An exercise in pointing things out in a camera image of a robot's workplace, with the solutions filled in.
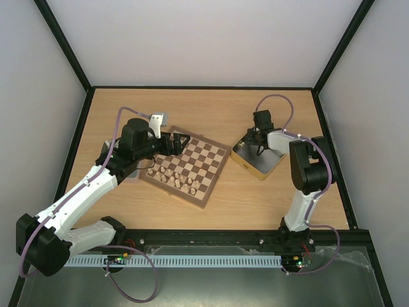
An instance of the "gray floor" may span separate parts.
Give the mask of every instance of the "gray floor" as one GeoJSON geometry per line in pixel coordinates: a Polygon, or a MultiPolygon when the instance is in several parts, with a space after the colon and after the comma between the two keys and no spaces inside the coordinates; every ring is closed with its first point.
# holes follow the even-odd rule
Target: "gray floor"
{"type": "MultiPolygon", "coordinates": [[[[328,258],[314,255],[314,266],[328,258]]],[[[325,271],[286,276],[280,269],[159,269],[158,296],[144,306],[383,306],[373,272],[335,261],[325,271]]],[[[115,276],[129,295],[147,298],[151,269],[125,268],[115,276]]],[[[64,268],[56,275],[28,279],[23,306],[134,306],[117,293],[101,268],[64,268]]]]}

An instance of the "black frame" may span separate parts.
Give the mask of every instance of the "black frame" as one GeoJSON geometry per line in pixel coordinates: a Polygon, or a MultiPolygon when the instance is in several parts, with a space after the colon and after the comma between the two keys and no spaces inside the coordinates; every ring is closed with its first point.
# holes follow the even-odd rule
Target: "black frame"
{"type": "MultiPolygon", "coordinates": [[[[339,165],[339,161],[336,155],[334,144],[330,135],[328,128],[327,119],[325,118],[325,113],[323,112],[322,104],[320,102],[319,94],[323,89],[325,83],[330,77],[332,71],[335,69],[338,61],[341,59],[344,51],[346,50],[348,44],[353,38],[354,34],[357,32],[360,24],[367,15],[369,9],[371,8],[374,0],[362,0],[357,12],[353,16],[350,24],[348,25],[344,35],[342,36],[340,42],[338,43],[333,55],[329,59],[324,71],[322,72],[320,78],[318,79],[315,87],[313,88],[298,88],[298,87],[234,87],[234,86],[92,86],[88,81],[80,63],[78,62],[73,50],[68,43],[62,29],[60,28],[54,14],[52,13],[50,6],[46,0],[33,0],[41,14],[43,15],[46,23],[49,25],[54,37],[56,38],[59,46],[64,52],[68,62],[71,64],[75,74],[80,80],[84,90],[86,91],[86,98],[84,105],[82,107],[81,115],[75,133],[72,139],[72,143],[68,152],[68,156],[64,165],[63,173],[59,181],[59,185],[56,191],[56,196],[54,201],[60,199],[65,194],[66,187],[68,184],[68,179],[71,175],[71,170],[77,154],[78,146],[81,140],[82,132],[84,130],[86,120],[88,117],[88,112],[91,107],[93,100],[93,95],[97,88],[137,88],[137,89],[177,89],[177,90],[307,90],[310,91],[314,105],[318,114],[318,119],[320,121],[321,129],[323,135],[328,140],[330,144],[330,151],[334,158],[334,163],[336,170],[339,175],[337,181],[339,187],[339,194],[341,196],[344,211],[348,221],[350,230],[339,230],[341,236],[342,246],[365,246],[371,261],[372,268],[375,271],[376,280],[380,288],[383,302],[385,306],[392,306],[392,299],[390,298],[389,291],[387,289],[386,282],[384,280],[382,270],[378,261],[378,257],[374,250],[373,242],[369,231],[360,230],[358,228],[357,220],[353,212],[350,197],[346,189],[345,181],[339,165]]],[[[332,231],[327,230],[313,230],[313,237],[315,244],[317,246],[331,246],[336,243],[336,237],[332,231]]],[[[199,230],[127,230],[127,237],[134,239],[139,242],[141,239],[144,240],[144,246],[158,246],[158,245],[232,245],[232,246],[242,246],[246,248],[254,248],[262,251],[271,251],[273,247],[269,245],[269,237],[276,237],[278,234],[277,230],[272,231],[199,231],[199,230]],[[264,243],[260,244],[259,240],[263,239],[264,243]]],[[[15,285],[15,289],[10,299],[9,307],[16,306],[22,288],[24,286],[24,279],[19,277],[15,285]]]]}

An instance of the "dark brown square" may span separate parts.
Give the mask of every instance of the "dark brown square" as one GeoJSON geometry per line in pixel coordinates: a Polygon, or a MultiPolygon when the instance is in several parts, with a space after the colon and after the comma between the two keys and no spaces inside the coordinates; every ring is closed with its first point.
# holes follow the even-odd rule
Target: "dark brown square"
{"type": "Polygon", "coordinates": [[[206,175],[205,175],[205,177],[206,177],[206,178],[209,178],[209,179],[212,179],[213,176],[214,176],[214,174],[210,173],[209,171],[208,171],[208,172],[206,173],[206,175]]]}
{"type": "Polygon", "coordinates": [[[185,177],[187,177],[187,175],[189,175],[190,171],[188,171],[187,169],[184,169],[183,171],[181,171],[181,174],[185,177]]]}
{"type": "Polygon", "coordinates": [[[183,160],[180,160],[179,163],[178,163],[178,165],[179,165],[181,168],[184,168],[185,165],[186,165],[186,162],[183,161],[183,160]]]}
{"type": "Polygon", "coordinates": [[[217,161],[213,161],[211,165],[212,165],[212,166],[214,166],[214,167],[216,168],[217,166],[219,166],[219,164],[220,164],[219,162],[217,162],[217,161]]]}
{"type": "Polygon", "coordinates": [[[194,179],[194,180],[197,180],[198,182],[202,182],[202,180],[203,180],[203,176],[201,176],[201,175],[198,175],[198,176],[196,176],[196,178],[194,179]]]}
{"type": "Polygon", "coordinates": [[[201,184],[198,190],[202,192],[206,192],[207,186],[205,186],[204,184],[201,184]]]}

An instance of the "chessboard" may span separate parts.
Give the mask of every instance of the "chessboard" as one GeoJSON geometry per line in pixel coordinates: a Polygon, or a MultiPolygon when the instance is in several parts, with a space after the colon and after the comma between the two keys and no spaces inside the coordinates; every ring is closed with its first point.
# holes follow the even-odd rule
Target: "chessboard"
{"type": "Polygon", "coordinates": [[[139,178],[203,209],[231,147],[176,126],[169,132],[190,135],[182,154],[177,157],[156,155],[154,167],[141,171],[139,178]]]}

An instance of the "black corner post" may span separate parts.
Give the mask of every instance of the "black corner post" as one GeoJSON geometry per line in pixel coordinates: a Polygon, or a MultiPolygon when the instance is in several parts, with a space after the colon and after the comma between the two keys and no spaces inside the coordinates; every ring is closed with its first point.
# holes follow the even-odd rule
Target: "black corner post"
{"type": "Polygon", "coordinates": [[[326,81],[330,77],[332,71],[335,69],[335,66],[337,66],[339,59],[341,59],[341,56],[344,54],[344,51],[350,44],[353,36],[357,32],[360,24],[364,20],[366,14],[369,12],[374,2],[375,0],[362,0],[361,4],[358,7],[358,10],[355,12],[355,15],[353,16],[350,24],[346,28],[343,37],[339,41],[334,53],[331,55],[331,58],[324,68],[324,71],[322,71],[320,78],[315,84],[313,92],[315,92],[316,94],[319,94],[323,89],[326,81]]]}
{"type": "Polygon", "coordinates": [[[52,34],[56,38],[57,43],[64,52],[68,62],[70,63],[72,69],[77,75],[79,81],[81,82],[82,87],[86,92],[88,92],[91,89],[91,83],[89,83],[84,71],[82,70],[82,67],[78,62],[78,59],[75,56],[74,51],[71,49],[71,46],[68,43],[68,40],[66,39],[63,33],[63,30],[60,28],[57,19],[52,13],[49,4],[47,3],[46,0],[34,0],[34,2],[37,5],[40,13],[43,15],[44,20],[48,24],[52,34]]]}

